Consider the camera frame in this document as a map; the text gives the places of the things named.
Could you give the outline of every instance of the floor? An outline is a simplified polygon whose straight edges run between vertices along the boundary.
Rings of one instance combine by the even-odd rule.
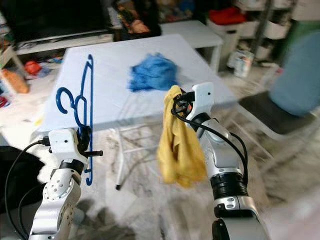
[[[240,98],[250,92],[266,70],[253,67],[245,80],[234,77],[230,72],[223,72],[220,76]],[[46,81],[44,84],[48,86],[54,84],[54,75]],[[43,102],[38,102],[37,106],[43,107]],[[217,111],[215,117],[223,120],[231,111],[233,110]],[[20,121],[28,124],[24,116]],[[25,130],[26,126],[23,123],[18,130],[32,130]],[[256,131],[252,124],[249,122],[243,124],[256,133],[271,152],[279,149],[277,143],[269,141]],[[232,125],[230,130],[238,133]],[[132,148],[134,144],[152,145],[158,141],[160,133],[159,126],[128,131],[124,134],[125,147]],[[267,159],[257,154],[257,149],[249,139],[242,135],[241,137],[249,151],[248,191],[255,199],[272,239],[301,239],[302,233],[307,233],[308,239],[318,239],[316,237],[320,232],[313,223],[316,223],[315,220],[319,219],[320,215],[315,214],[320,213],[320,207],[315,204],[320,198],[318,160],[320,151],[317,150],[320,131],[314,133],[308,145],[299,154],[264,175],[260,174],[259,168]],[[27,139],[21,140],[20,144],[26,145],[27,141]],[[201,182],[191,189],[164,185],[157,171],[155,152],[142,151],[126,155],[124,186],[121,191],[116,191],[115,181],[119,164],[116,132],[112,129],[96,132],[93,145],[95,150],[103,150],[104,156],[94,159],[92,186],[86,186],[86,176],[82,176],[82,195],[78,207],[85,212],[85,219],[81,225],[72,226],[71,238],[83,240],[211,238],[211,224],[214,220],[213,196],[208,181]],[[38,178],[43,182],[47,181],[52,168],[57,164],[43,147],[35,147],[31,152],[44,159],[46,166]]]

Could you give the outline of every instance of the orange object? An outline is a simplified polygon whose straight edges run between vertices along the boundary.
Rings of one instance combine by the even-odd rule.
[[[17,93],[27,94],[29,92],[29,86],[19,74],[6,69],[2,70],[2,74]]]
[[[36,61],[27,61],[24,65],[24,69],[31,75],[37,75],[41,68],[42,67]]]
[[[227,7],[222,10],[210,10],[209,18],[217,25],[240,24],[246,21],[245,15],[241,14],[237,7]]]

